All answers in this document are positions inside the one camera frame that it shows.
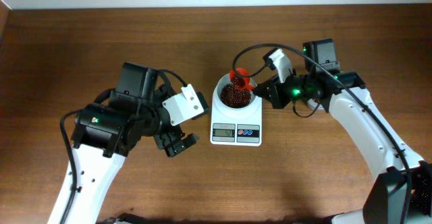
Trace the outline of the orange measuring scoop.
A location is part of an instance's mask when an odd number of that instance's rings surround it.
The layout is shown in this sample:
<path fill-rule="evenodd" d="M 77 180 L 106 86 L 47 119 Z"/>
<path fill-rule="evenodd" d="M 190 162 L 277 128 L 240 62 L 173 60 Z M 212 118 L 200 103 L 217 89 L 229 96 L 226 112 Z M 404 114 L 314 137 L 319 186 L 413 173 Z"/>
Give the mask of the orange measuring scoop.
<path fill-rule="evenodd" d="M 253 90 L 255 86 L 250 83 L 248 75 L 249 72 L 246 69 L 239 67 L 229 73 L 230 82 L 238 90 Z"/>

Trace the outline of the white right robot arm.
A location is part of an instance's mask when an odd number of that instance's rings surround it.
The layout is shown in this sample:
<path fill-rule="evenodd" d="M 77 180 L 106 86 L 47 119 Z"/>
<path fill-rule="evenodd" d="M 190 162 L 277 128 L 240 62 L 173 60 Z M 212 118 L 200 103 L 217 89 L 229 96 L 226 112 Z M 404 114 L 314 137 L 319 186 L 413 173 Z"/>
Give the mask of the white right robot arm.
<path fill-rule="evenodd" d="M 306 75 L 292 69 L 285 45 L 267 44 L 265 65 L 277 75 L 254 94 L 273 108 L 315 100 L 347 131 L 367 162 L 374 185 L 363 207 L 325 218 L 326 223 L 430 223 L 431 164 L 399 137 L 375 106 L 356 72 L 344 72 L 332 39 L 303 44 Z"/>

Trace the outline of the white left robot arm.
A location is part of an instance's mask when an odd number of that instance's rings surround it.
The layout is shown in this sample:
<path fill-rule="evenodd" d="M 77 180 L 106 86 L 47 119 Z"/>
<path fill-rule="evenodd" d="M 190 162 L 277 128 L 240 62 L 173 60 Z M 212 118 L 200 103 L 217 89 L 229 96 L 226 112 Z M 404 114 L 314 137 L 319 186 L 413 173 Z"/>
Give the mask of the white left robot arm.
<path fill-rule="evenodd" d="M 176 94 L 166 84 L 153 95 L 151 104 L 140 97 L 106 90 L 95 102 L 74 111 L 75 129 L 60 129 L 67 148 L 68 166 L 50 223 L 96 223 L 106 194 L 128 157 L 143 137 L 152 137 L 157 148 L 172 158 L 197 143 L 180 124 L 208 111 L 201 92 L 191 84 Z"/>

